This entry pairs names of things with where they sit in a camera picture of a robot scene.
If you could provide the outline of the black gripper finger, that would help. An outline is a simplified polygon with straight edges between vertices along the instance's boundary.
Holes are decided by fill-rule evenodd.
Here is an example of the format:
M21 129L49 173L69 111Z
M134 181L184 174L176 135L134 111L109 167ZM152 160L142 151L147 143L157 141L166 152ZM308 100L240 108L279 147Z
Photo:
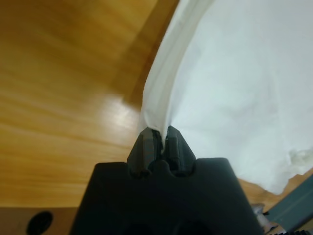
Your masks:
M138 135L137 140L127 158L127 165L133 177L144 177L151 173L150 164L156 159L154 131L145 128Z
M189 176L193 172L196 157L180 131L169 126L163 158L175 176Z

